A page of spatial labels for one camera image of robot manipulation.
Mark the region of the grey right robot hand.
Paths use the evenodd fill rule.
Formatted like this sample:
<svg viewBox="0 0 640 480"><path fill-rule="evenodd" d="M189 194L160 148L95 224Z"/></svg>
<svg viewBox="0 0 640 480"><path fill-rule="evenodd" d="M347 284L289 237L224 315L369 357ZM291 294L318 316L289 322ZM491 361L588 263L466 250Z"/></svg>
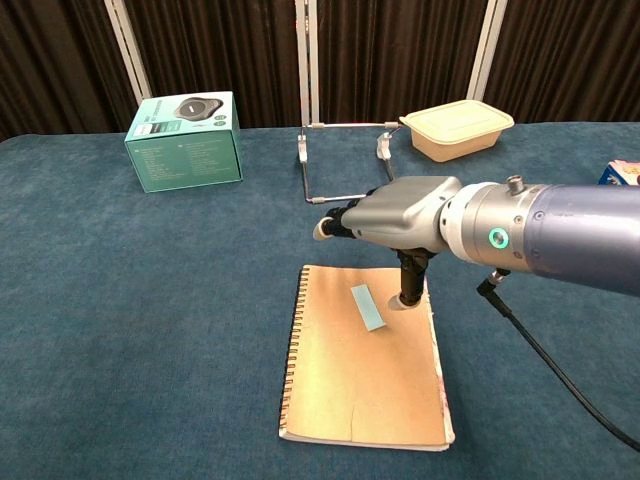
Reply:
<svg viewBox="0 0 640 480"><path fill-rule="evenodd" d="M329 210L314 227L313 238L343 237L381 245L400 260L400 293L392 309L416 307L424 291L429 260L449 249L440 231L446 203L461 190L452 176L405 176Z"/></svg>

